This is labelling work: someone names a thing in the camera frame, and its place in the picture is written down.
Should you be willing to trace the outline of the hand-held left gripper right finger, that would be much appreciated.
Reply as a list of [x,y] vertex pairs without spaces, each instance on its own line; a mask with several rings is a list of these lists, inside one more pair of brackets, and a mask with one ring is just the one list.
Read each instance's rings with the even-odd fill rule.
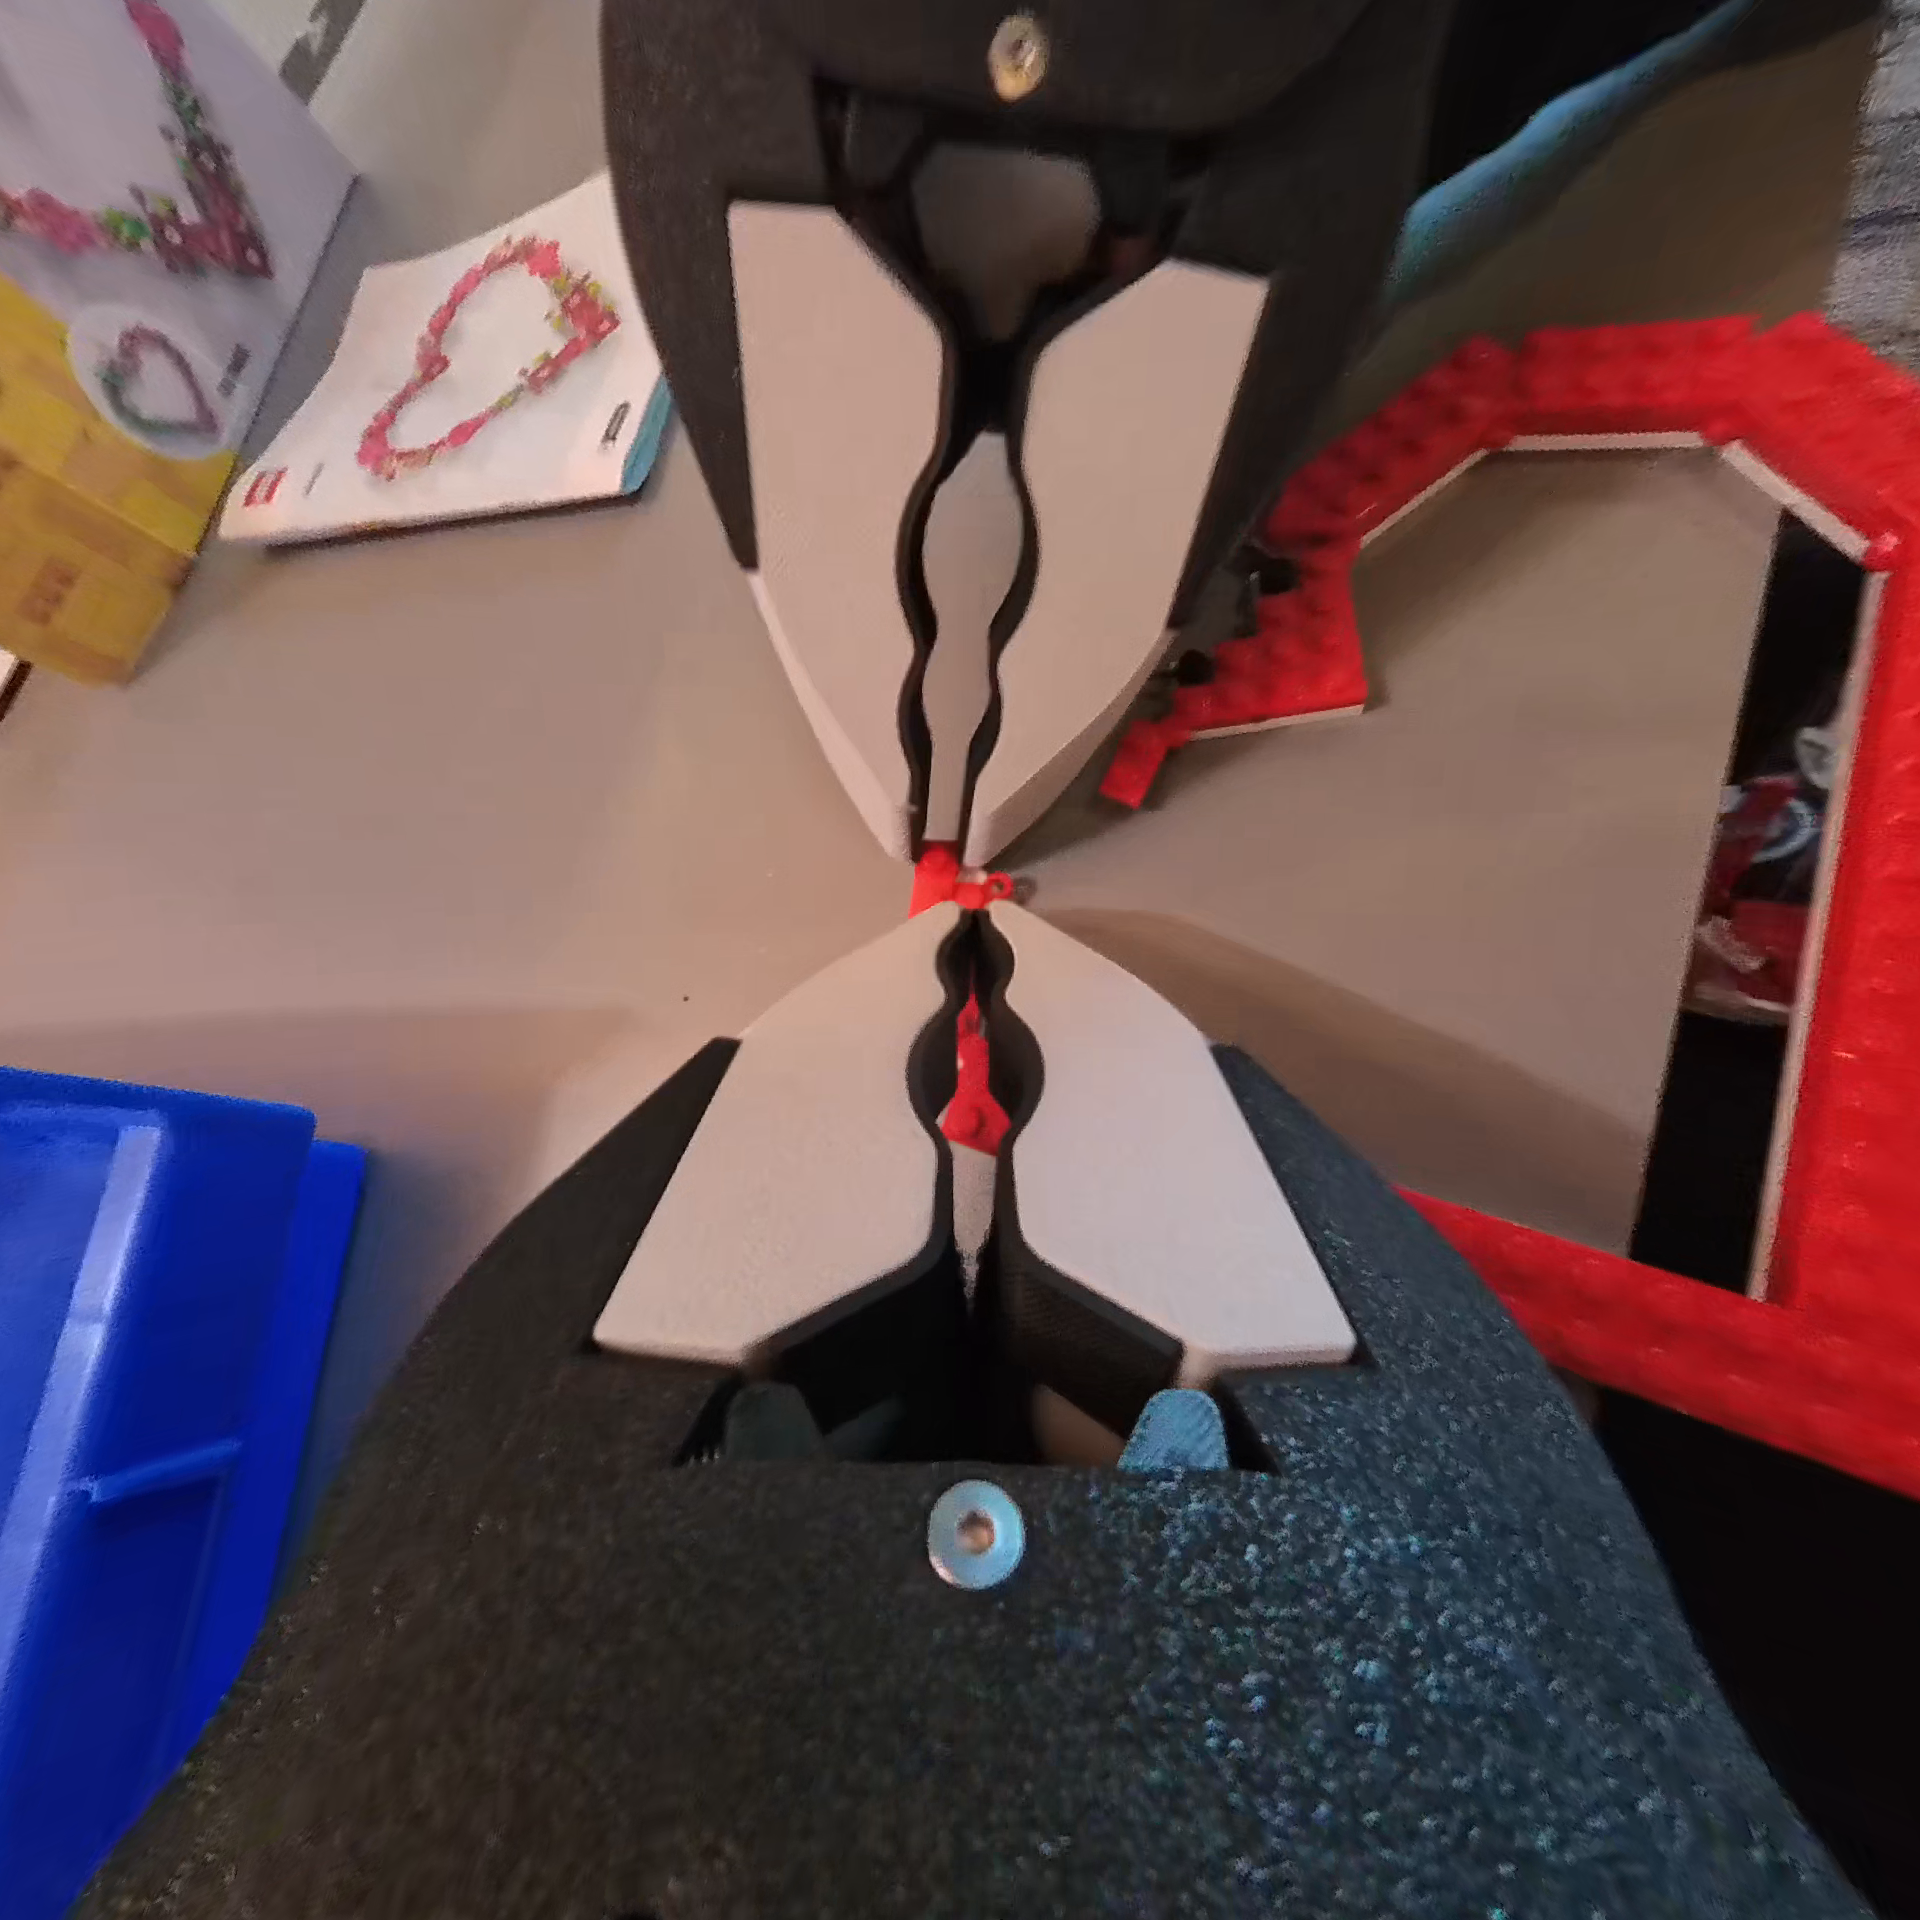
[[1171,1003],[1025,908],[979,923],[996,1308],[1054,1391],[1346,1364],[1358,1335],[1220,1064]]

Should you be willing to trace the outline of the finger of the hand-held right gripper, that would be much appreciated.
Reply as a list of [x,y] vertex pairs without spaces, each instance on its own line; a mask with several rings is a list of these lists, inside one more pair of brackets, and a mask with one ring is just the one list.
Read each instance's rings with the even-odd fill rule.
[[1162,656],[1265,302],[1258,277],[1162,261],[1038,354],[1019,431],[1035,569],[996,654],[970,866],[1043,817]]
[[747,428],[749,587],[827,768],[879,848],[922,803],[903,700],[927,642],[901,537],[949,438],[946,333],[833,207],[727,212]]

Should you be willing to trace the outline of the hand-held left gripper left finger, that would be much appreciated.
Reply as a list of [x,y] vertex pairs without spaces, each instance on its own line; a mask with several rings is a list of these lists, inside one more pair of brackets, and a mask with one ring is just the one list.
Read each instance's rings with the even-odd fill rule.
[[945,1138],[911,1075],[961,926],[958,908],[922,912],[744,1032],[597,1314],[597,1348],[769,1363],[942,1249]]

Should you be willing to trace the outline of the small red brick piece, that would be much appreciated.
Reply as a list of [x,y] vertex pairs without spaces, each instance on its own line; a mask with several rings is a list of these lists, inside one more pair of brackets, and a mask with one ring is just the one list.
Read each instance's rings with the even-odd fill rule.
[[[961,865],[955,845],[931,845],[922,853],[911,892],[908,915],[946,902],[959,908],[984,908],[999,899],[1019,899],[1014,875]],[[940,1115],[940,1130],[950,1145],[994,1158],[1010,1123],[990,1093],[988,1041],[975,993],[968,993],[952,1016],[952,1067],[952,1093]]]

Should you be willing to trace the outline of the red brick heart frame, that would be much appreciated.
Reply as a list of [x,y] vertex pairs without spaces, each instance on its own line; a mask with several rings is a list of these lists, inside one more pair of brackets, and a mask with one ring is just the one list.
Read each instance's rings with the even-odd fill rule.
[[1705,446],[1861,566],[1861,692],[1795,1018],[1757,1296],[1412,1193],[1551,1364],[1906,1499],[1918,1491],[1918,395],[1815,312],[1474,338],[1295,473],[1263,533],[1301,586],[1120,735],[1165,755],[1358,710],[1361,548],[1496,451]]

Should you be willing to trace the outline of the heart print instruction booklet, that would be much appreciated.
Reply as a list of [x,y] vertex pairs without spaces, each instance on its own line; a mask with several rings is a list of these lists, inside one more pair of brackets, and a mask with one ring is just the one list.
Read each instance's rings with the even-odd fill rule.
[[298,546],[630,499],[670,421],[596,173],[361,274],[333,359],[231,482],[216,533]]

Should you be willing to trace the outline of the yellow and white toy box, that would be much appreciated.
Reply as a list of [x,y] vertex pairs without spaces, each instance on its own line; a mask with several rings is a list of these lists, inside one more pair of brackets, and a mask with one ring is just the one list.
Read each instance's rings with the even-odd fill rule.
[[216,5],[2,6],[2,647],[132,678],[352,187]]

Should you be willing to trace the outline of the blue plastic bin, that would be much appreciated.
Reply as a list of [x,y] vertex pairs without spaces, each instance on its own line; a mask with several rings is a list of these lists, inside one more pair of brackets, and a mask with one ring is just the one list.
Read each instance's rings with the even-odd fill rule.
[[365,1152],[311,1113],[2,1072],[2,1914],[65,1915],[289,1552]]

